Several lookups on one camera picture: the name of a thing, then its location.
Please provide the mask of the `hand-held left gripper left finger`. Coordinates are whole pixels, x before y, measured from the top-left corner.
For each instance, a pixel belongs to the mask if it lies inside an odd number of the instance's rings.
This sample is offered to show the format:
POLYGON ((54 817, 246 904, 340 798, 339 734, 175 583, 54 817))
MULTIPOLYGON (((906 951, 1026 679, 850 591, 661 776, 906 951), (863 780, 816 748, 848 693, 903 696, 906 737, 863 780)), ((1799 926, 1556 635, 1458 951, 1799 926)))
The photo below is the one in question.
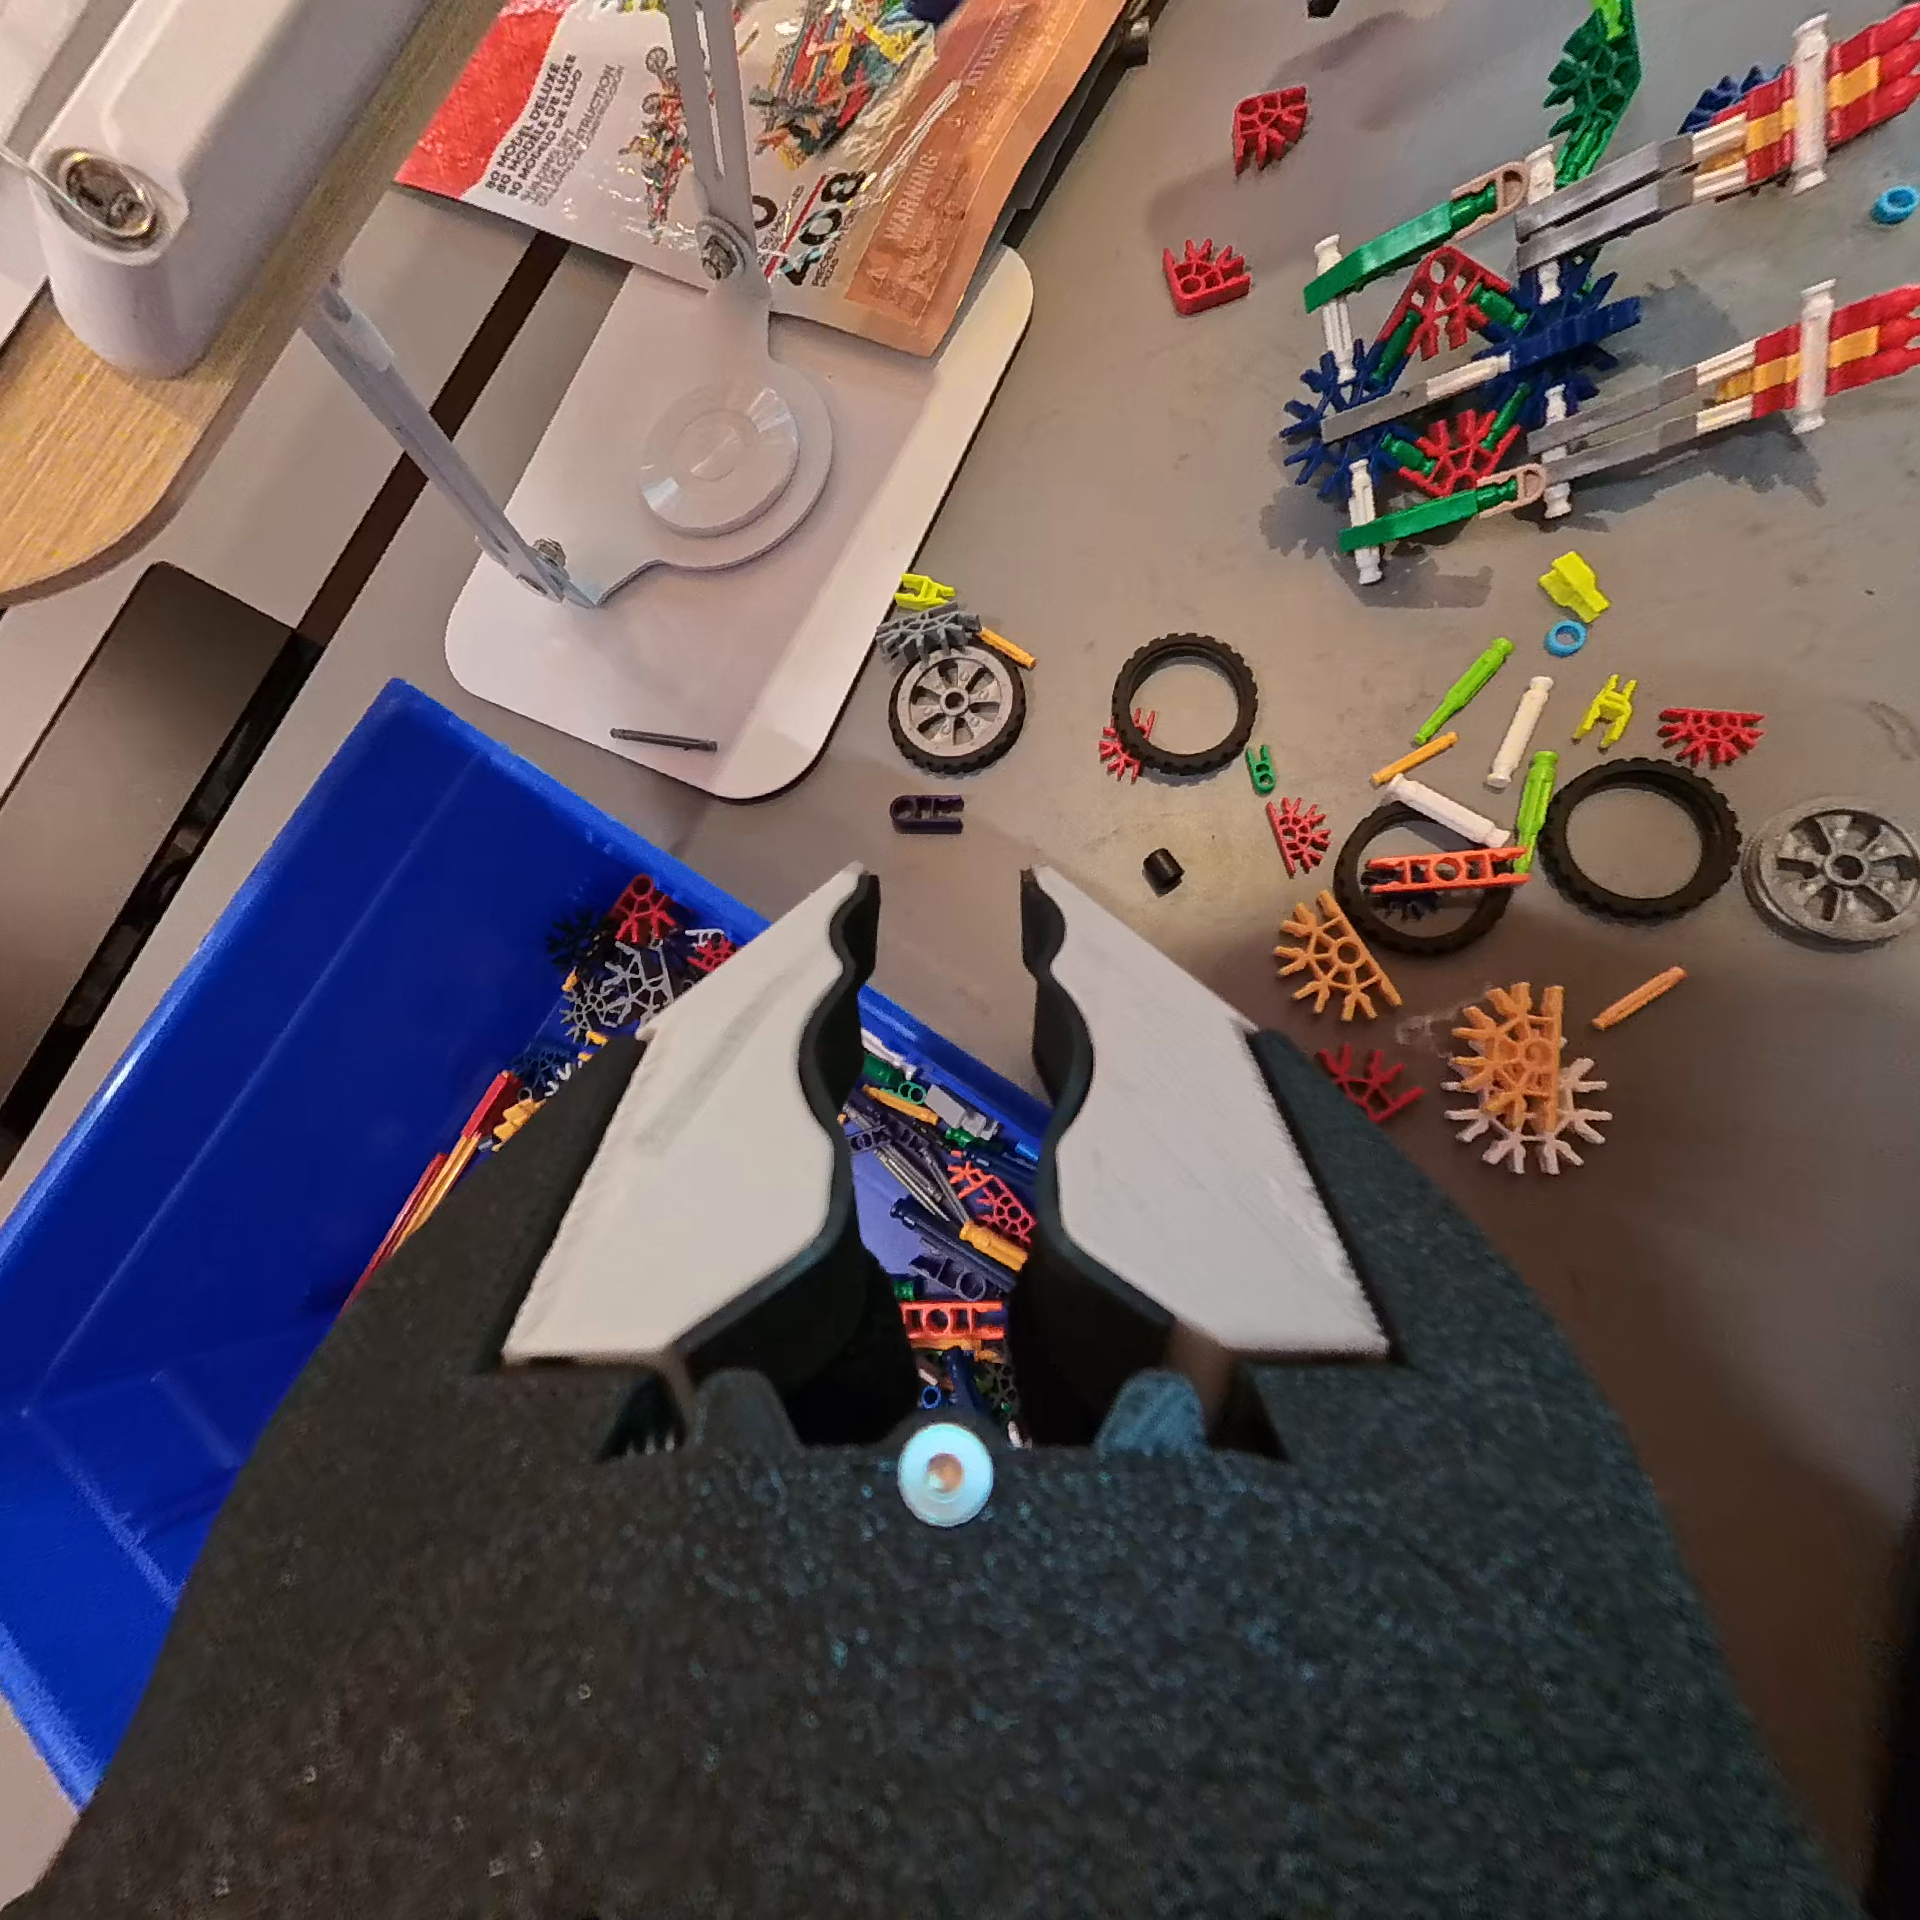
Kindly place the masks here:
POLYGON ((878 878, 850 864, 653 1017, 503 1361, 643 1360, 693 1385, 822 1379, 870 1261, 838 1113, 863 1047, 878 878))

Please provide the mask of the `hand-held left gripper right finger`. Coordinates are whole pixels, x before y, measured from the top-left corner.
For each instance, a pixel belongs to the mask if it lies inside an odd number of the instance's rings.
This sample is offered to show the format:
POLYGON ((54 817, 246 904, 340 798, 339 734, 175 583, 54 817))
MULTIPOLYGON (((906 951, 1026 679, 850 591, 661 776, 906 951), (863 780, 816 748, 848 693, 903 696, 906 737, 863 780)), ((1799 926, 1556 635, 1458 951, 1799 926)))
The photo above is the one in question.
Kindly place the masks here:
POLYGON ((1382 1360, 1387 1332, 1256 1059, 1256 1029, 1053 868, 1021 875, 1052 1099, 1020 1361, 1062 1390, 1243 1360, 1382 1360))

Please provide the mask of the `pile of colourful toy pieces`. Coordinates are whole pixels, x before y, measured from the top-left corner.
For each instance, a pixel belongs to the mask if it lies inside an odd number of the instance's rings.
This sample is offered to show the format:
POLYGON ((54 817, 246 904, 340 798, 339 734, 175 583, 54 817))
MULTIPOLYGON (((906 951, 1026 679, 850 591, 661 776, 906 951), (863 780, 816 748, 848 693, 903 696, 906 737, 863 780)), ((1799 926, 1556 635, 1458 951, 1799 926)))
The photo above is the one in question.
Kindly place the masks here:
MULTIPOLYGON (((638 1035, 747 939, 739 912, 675 895, 650 873, 613 903, 557 918, 544 948, 560 999, 422 1168, 363 1279, 599 1048, 638 1035)), ((1006 1300, 1034 1236, 1044 1111, 882 997, 862 999, 859 1044, 862 1068, 837 1124, 852 1157, 862 1238, 917 1355, 918 1406, 964 1409, 1021 1447, 1006 1300)))

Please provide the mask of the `yellow snowflake connector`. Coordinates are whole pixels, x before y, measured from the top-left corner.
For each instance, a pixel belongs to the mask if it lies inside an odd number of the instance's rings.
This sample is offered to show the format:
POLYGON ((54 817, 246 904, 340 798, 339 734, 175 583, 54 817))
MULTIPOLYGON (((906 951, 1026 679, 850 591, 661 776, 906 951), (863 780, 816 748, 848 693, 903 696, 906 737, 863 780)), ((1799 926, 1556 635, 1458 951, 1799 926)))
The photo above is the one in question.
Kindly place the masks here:
POLYGON ((1456 1054, 1454 1091, 1469 1095, 1488 1119, 1548 1132, 1559 1119, 1565 989, 1534 997, 1526 980, 1492 987, 1454 1029, 1468 1051, 1456 1054))

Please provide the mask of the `blue labelled storage bin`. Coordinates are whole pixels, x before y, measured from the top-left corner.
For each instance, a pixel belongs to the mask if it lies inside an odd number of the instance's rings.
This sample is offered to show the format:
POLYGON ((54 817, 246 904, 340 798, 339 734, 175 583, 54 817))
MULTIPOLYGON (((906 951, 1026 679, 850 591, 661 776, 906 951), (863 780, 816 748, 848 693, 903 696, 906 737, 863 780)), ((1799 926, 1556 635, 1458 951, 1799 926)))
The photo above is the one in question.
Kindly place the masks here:
POLYGON ((83 1808, 213 1516, 430 1159, 560 1043, 563 913, 765 918, 390 681, 5 1222, 2 1678, 83 1808))

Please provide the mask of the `black toy tyre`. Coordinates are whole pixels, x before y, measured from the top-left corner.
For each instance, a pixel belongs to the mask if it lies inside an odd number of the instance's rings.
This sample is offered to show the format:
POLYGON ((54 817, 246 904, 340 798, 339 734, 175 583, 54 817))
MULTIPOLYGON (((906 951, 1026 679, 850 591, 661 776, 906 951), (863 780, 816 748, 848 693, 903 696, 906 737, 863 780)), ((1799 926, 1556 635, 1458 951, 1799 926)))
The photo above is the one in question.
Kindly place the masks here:
POLYGON ((1335 857, 1333 892, 1339 912, 1370 951, 1406 958, 1442 958, 1484 939, 1512 900, 1512 889, 1387 895, 1373 900, 1359 884, 1362 860, 1391 829, 1435 833, 1435 822, 1415 807, 1384 803, 1367 813, 1335 857))
POLYGON ((1110 689, 1110 721, 1119 749, 1148 773, 1162 776, 1211 776, 1250 743, 1256 720, 1260 688, 1255 669, 1227 641, 1205 632, 1178 631, 1152 638, 1136 648, 1119 667, 1110 689), (1236 701, 1235 720, 1224 736, 1198 752, 1172 752, 1144 734, 1133 718, 1141 686, 1174 662, 1205 664, 1216 672, 1236 701))
POLYGON ((1620 758, 1596 765, 1559 787, 1536 840, 1536 857, 1562 897, 1604 920, 1669 923, 1699 909, 1732 878, 1741 848, 1739 822, 1715 782, 1663 758, 1620 758), (1695 829, 1699 860, 1692 875, 1663 895, 1626 895, 1600 884, 1570 848, 1572 816, 1613 789, 1634 789, 1667 799, 1695 829))

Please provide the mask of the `yellow half-circle connector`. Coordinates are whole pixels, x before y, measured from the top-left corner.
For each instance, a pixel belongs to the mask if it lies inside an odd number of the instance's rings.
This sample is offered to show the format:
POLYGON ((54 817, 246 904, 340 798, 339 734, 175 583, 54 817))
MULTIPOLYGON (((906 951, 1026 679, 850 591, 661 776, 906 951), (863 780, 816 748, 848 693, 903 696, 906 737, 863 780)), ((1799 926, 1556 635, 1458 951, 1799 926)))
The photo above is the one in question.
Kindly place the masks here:
POLYGON ((1347 912, 1330 892, 1301 900, 1279 926, 1274 948, 1278 975, 1295 975, 1295 1001, 1317 1015, 1338 1011, 1339 1021, 1376 1020, 1382 1008, 1398 1011, 1402 991, 1380 968, 1347 912))

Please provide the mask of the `white snowflake connector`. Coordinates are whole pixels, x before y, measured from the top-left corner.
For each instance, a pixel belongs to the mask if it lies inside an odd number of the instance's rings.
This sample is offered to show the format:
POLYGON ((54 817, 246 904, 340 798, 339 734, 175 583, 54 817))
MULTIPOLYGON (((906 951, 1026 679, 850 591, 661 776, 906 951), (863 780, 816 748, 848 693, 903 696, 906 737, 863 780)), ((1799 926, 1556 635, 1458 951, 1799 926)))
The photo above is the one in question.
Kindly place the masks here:
POLYGON ((1579 1059, 1559 1072, 1556 1108, 1548 1119, 1500 1119, 1482 1107, 1468 1107, 1446 1111, 1446 1121, 1488 1165, 1523 1174, 1536 1163, 1540 1173, 1555 1174, 1565 1165, 1582 1165, 1579 1142, 1604 1142, 1602 1127, 1613 1116, 1589 1104, 1589 1095, 1604 1091, 1606 1081, 1594 1073, 1594 1059, 1579 1059))

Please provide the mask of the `orange ladder connector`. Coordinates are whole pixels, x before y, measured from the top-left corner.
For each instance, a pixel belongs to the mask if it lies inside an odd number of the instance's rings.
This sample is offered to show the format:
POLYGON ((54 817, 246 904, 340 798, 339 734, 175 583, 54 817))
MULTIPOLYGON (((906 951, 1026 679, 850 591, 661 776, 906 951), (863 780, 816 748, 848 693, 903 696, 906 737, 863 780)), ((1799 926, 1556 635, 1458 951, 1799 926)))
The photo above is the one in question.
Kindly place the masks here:
POLYGON ((1492 894, 1530 879, 1524 848, 1442 848, 1403 854, 1373 854, 1359 868, 1370 897, 1492 894))

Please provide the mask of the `white toy rod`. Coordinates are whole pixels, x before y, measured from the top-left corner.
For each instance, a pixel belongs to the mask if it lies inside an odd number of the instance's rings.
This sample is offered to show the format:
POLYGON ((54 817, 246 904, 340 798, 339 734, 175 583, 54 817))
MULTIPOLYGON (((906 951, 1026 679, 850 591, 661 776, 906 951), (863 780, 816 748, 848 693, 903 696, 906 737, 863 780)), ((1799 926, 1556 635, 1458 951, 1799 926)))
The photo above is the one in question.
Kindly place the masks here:
POLYGON ((1408 817, 1416 816, 1474 848, 1500 851, 1515 846, 1511 829, 1410 774, 1391 774, 1384 792, 1387 807, 1382 809, 1382 822, 1372 829, 1372 836, 1394 825, 1408 825, 1408 817))
POLYGON ((1494 749, 1494 758, 1486 773, 1486 789, 1504 792, 1512 783, 1517 769, 1523 768, 1530 743, 1543 720, 1549 695, 1549 676, 1530 679, 1502 734, 1502 741, 1494 749))

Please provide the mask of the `toy wheel with grey hub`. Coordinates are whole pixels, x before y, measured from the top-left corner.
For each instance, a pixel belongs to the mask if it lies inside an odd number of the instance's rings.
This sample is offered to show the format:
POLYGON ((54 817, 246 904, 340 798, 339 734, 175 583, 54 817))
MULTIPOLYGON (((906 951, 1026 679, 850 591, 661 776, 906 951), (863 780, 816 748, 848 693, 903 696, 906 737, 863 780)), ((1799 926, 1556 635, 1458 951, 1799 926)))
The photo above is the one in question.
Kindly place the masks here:
POLYGON ((1026 715, 1021 667, 968 645, 903 667, 888 701, 900 755, 935 776, 972 776, 1003 758, 1026 715))

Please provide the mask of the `white desk stand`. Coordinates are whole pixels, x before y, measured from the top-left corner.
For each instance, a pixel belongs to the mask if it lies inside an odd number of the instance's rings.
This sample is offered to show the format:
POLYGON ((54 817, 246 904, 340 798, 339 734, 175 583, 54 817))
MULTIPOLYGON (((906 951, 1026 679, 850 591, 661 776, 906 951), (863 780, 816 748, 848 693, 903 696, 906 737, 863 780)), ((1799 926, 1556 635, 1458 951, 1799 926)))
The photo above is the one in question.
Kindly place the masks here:
MULTIPOLYGON (((112 367, 200 360, 431 5, 28 5, 5 140, 54 313, 112 367)), ((719 799, 816 760, 1034 309, 997 248, 928 358, 772 315, 728 5, 668 5, 701 196, 699 288, 634 272, 510 499, 411 391, 334 270, 299 329, 482 557, 452 679, 719 799), (610 729, 711 736, 716 755, 610 729)))

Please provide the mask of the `grey wheel hub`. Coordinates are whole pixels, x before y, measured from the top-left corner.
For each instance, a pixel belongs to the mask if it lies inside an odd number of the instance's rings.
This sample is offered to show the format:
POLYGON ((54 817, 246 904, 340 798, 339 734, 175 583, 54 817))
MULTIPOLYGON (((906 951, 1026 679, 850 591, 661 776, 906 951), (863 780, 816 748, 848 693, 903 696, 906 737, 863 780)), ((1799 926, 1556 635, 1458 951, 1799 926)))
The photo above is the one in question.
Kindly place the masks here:
POLYGON ((1859 799, 1807 799, 1757 829, 1741 881, 1765 923, 1812 945, 1888 943, 1917 923, 1915 833, 1859 799))

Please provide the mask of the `colourful toy model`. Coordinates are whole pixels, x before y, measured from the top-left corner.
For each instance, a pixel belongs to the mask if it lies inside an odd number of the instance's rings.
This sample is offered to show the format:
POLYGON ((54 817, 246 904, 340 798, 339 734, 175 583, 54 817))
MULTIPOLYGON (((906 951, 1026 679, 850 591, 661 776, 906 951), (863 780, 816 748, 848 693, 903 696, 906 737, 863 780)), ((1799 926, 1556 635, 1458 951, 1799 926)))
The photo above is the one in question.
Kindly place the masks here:
POLYGON ((1600 392, 1610 343, 1642 319, 1602 248, 1695 206, 1824 184, 1838 149, 1915 105, 1915 17, 1900 7, 1835 39, 1812 15, 1788 63, 1708 89, 1672 137, 1610 157, 1642 41, 1632 5, 1590 5, 1549 73, 1543 145, 1362 247, 1319 243, 1303 309, 1325 349, 1279 440, 1295 480, 1344 510, 1362 584, 1397 544, 1563 516, 1584 478, 1768 416, 1806 436, 1838 395, 1915 367, 1915 285, 1845 304, 1826 278, 1786 326, 1600 392))

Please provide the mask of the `rounded wooden board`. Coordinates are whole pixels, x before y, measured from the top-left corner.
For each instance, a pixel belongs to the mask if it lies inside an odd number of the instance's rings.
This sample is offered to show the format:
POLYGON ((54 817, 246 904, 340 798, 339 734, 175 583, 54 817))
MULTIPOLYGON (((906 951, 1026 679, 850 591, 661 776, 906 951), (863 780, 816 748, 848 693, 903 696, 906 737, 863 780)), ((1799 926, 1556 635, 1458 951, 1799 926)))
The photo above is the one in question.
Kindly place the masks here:
POLYGON ((259 270, 178 376, 112 367, 39 295, 2 360, 2 604, 101 579, 166 526, 484 36, 496 5, 436 3, 259 270))

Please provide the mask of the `toy set instruction booklet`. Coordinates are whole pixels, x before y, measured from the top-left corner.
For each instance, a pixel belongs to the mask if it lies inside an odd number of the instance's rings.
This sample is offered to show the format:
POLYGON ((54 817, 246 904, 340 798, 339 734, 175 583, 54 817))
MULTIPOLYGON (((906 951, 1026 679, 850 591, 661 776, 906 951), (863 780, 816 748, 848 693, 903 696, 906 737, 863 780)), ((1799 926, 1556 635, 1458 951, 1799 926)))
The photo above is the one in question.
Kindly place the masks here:
MULTIPOLYGON (((944 340, 1119 3, 734 5, 778 313, 944 340)), ((398 184, 698 283, 701 196, 659 3, 501 7, 398 184)))

